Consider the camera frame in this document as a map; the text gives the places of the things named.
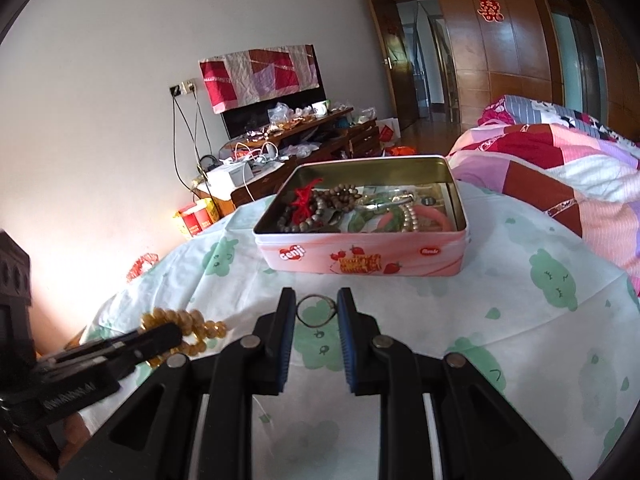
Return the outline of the left hand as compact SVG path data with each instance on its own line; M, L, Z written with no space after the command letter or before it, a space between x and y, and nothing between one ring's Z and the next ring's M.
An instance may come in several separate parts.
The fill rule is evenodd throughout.
M63 469L77 452L91 439L92 433L81 414L75 413L63 422L65 443L60 453L58 466Z

